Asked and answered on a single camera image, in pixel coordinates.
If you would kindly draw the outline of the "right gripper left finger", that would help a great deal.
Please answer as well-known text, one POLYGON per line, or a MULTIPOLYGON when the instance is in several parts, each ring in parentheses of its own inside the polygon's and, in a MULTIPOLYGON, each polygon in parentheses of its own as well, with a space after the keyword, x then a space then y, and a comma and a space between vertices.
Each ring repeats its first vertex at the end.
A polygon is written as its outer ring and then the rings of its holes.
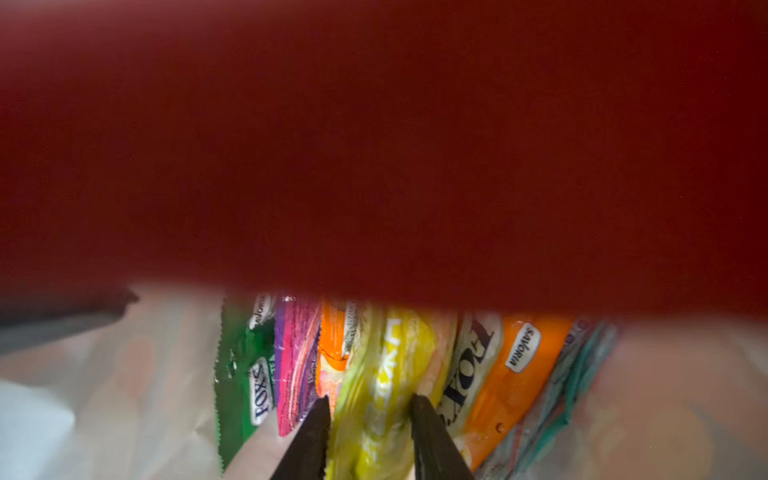
POLYGON ((317 399, 278 463, 271 480, 323 480, 331 430, 328 397, 317 399))

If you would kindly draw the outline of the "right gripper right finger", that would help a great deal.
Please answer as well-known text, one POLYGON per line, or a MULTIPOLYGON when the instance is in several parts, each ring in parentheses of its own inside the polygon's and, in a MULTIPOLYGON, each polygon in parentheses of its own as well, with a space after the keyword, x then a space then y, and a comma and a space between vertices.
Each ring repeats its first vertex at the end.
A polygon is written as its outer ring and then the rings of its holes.
POLYGON ((459 450, 430 400, 413 395, 409 403, 416 480, 473 480, 459 450))

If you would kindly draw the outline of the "yellow snack packet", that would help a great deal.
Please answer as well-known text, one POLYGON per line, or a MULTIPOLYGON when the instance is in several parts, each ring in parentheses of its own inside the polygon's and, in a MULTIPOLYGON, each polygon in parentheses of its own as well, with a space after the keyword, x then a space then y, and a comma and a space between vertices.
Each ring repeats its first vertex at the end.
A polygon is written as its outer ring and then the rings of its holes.
POLYGON ((368 303, 332 414, 329 479, 404 479, 414 463, 409 404, 441 399, 459 324, 451 310, 368 303))

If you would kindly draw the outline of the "orange Fox's candy packet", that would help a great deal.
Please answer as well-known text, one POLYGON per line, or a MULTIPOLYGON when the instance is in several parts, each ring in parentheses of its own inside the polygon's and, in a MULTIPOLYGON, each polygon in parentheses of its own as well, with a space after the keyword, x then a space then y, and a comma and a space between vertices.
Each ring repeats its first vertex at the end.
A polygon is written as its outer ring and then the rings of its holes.
POLYGON ((574 322, 554 315, 464 315, 436 412, 470 469, 533 405, 574 322))

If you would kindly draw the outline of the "purple pink candy packet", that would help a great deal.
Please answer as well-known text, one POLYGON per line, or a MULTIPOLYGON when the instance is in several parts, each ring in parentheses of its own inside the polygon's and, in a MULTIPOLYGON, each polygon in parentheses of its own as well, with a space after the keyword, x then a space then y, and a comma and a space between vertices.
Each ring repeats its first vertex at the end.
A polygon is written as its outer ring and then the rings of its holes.
POLYGON ((275 312, 275 407, 278 433, 287 437, 317 398, 315 377, 321 304, 279 298, 275 312))

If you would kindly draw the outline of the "red paper gift bag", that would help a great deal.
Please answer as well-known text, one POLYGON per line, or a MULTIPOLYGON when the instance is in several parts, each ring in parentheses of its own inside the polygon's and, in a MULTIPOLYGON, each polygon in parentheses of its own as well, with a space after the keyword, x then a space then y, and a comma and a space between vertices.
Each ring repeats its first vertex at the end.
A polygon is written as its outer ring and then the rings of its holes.
POLYGON ((763 1, 5 1, 5 479, 216 479, 222 296, 602 317, 541 479, 767 475, 763 1))

